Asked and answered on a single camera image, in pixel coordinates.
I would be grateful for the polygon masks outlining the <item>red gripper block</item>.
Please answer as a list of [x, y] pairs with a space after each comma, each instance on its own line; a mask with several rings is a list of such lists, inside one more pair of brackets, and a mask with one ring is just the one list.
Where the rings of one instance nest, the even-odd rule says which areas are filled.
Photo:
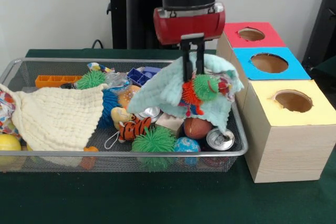
[[193, 66], [190, 61], [190, 41], [197, 38], [196, 74], [204, 74], [205, 41], [217, 39], [222, 35], [225, 26], [225, 10], [223, 5], [213, 5], [198, 10], [166, 10], [156, 8], [153, 14], [156, 36], [162, 45], [179, 44], [182, 40], [183, 80], [192, 78]]

